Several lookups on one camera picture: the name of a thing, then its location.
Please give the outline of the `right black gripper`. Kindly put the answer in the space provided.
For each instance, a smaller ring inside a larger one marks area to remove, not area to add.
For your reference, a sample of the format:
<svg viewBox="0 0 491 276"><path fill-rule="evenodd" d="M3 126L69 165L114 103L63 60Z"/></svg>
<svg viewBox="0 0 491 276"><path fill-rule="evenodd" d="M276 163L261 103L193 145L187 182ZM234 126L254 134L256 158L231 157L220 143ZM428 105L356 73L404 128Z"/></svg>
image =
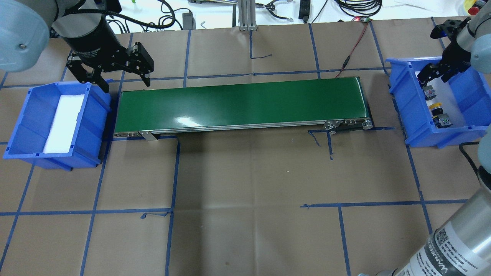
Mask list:
<svg viewBox="0 0 491 276"><path fill-rule="evenodd" d="M470 68L471 53L463 49L456 41L452 41L443 51L442 59L434 63L428 63L417 75L421 87L440 78L448 82L453 76L463 73Z"/></svg>

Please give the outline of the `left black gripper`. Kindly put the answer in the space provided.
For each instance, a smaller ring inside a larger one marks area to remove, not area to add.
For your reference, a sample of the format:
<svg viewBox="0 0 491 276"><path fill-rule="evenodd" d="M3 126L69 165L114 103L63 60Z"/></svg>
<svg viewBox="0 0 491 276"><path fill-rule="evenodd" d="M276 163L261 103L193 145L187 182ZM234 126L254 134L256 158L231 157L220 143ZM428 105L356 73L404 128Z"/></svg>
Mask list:
<svg viewBox="0 0 491 276"><path fill-rule="evenodd" d="M122 46L102 15L66 15L58 18L58 34L70 46L66 67L80 83L94 83L104 93L109 84L102 73L125 71L137 74L151 86L154 60L140 42Z"/></svg>

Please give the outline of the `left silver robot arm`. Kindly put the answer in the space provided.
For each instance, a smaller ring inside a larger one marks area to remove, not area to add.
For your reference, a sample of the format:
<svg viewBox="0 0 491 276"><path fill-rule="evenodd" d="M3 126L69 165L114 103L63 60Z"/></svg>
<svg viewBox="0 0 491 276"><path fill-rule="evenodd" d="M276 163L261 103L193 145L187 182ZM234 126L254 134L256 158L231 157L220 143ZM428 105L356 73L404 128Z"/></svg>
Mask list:
<svg viewBox="0 0 491 276"><path fill-rule="evenodd" d="M106 16L123 18L117 0L2 0L0 2L1 70L32 68L54 30L72 49L66 67L80 83L109 85L102 73L123 70L139 75L150 86L154 61L136 42L126 48Z"/></svg>

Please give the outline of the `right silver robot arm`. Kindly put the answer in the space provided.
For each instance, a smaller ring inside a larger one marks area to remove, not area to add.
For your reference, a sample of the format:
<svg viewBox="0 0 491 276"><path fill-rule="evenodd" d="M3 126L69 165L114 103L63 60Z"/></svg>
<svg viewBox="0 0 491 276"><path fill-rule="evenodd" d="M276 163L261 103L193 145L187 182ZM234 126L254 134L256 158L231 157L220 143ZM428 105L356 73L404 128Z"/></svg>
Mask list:
<svg viewBox="0 0 491 276"><path fill-rule="evenodd" d="M379 276L490 275L490 1L472 17L436 25L440 57L391 58L390 93L415 147L456 145L480 187L403 265Z"/></svg>

